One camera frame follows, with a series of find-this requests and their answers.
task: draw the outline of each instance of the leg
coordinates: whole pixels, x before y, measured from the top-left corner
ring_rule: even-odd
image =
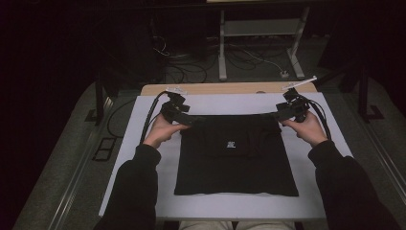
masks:
[[[181,221],[179,230],[233,230],[230,221]]]
[[[241,221],[236,230],[295,230],[293,221]]]

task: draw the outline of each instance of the black fabric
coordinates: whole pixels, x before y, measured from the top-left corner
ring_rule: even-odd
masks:
[[[298,196],[278,122],[269,114],[210,115],[181,131],[176,195]]]

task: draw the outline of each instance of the black sleeve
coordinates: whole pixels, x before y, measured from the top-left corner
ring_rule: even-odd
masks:
[[[316,166],[330,230],[400,229],[366,172],[352,157],[343,157],[333,142],[319,144],[308,157]]]
[[[119,168],[106,210],[95,229],[154,229],[161,154],[151,146],[137,147],[132,160]]]

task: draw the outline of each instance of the metal frame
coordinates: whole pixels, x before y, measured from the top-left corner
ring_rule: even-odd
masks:
[[[260,20],[260,21],[235,21],[227,23],[224,19],[224,11],[221,11],[220,16],[220,48],[218,54],[218,70],[219,80],[227,80],[226,62],[224,57],[224,37],[237,36],[237,35],[295,35],[295,40],[291,48],[286,52],[289,56],[290,63],[295,71],[296,77],[299,80],[305,78],[302,67],[296,57],[296,52],[299,48],[299,42],[302,38],[305,29],[305,22],[307,20],[310,7],[305,7],[300,20],[294,19],[274,19],[274,20]],[[297,25],[296,31],[288,30],[285,27],[289,24],[295,23]]]

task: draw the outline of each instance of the person's right hand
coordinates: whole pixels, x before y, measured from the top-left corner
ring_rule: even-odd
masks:
[[[307,111],[306,118],[302,123],[285,120],[282,121],[281,124],[293,128],[297,132],[297,136],[304,139],[312,147],[327,140],[319,120],[310,111]]]

